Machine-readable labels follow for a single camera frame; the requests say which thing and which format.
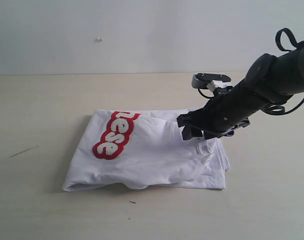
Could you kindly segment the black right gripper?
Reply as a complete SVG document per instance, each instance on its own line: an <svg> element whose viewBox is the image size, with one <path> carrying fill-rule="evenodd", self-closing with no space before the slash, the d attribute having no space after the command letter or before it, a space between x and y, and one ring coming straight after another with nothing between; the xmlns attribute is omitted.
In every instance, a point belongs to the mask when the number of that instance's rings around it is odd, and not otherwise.
<svg viewBox="0 0 304 240"><path fill-rule="evenodd" d="M184 141L192 138L220 138L235 125L259 111L264 100L239 83L228 93L217 96L212 102L176 118Z"/></svg>

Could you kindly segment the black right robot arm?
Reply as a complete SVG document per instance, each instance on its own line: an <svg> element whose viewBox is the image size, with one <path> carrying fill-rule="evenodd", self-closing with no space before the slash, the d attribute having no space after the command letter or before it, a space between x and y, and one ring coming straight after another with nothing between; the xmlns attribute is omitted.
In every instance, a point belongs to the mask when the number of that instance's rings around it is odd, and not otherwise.
<svg viewBox="0 0 304 240"><path fill-rule="evenodd" d="M304 93L304 41L279 57L263 54L235 86L227 75L213 73L194 74L191 85L213 96L204 107L177 117L183 140L232 136L236 129L247 127L249 116L258 111L284 115L285 111L273 111L273 107Z"/></svg>

